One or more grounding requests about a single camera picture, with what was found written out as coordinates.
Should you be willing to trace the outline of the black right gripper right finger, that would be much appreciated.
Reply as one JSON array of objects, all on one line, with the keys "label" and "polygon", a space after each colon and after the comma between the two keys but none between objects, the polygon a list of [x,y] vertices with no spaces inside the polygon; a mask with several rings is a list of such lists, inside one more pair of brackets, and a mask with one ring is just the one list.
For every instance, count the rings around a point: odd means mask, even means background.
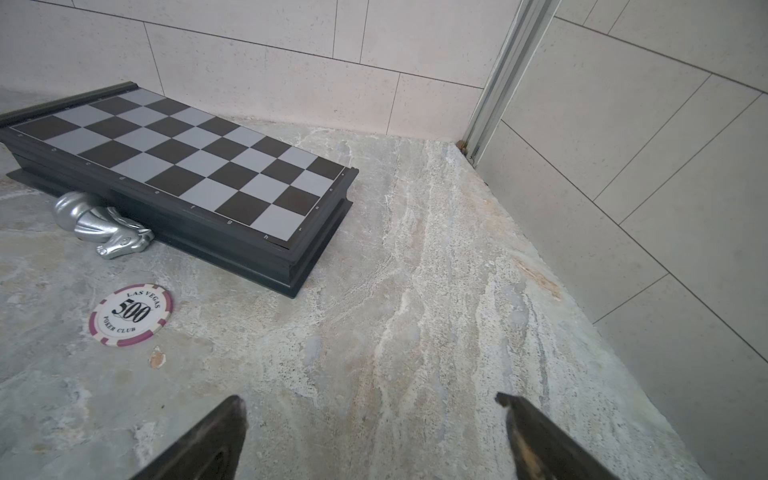
[{"label": "black right gripper right finger", "polygon": [[522,396],[498,392],[517,479],[617,479]]}]

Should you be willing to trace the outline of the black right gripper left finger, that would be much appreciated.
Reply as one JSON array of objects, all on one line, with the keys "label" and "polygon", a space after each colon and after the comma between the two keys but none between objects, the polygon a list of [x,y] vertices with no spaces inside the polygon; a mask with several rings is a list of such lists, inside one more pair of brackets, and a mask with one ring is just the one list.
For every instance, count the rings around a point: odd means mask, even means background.
[{"label": "black right gripper left finger", "polygon": [[234,479],[247,429],[246,403],[230,395],[133,479]]}]

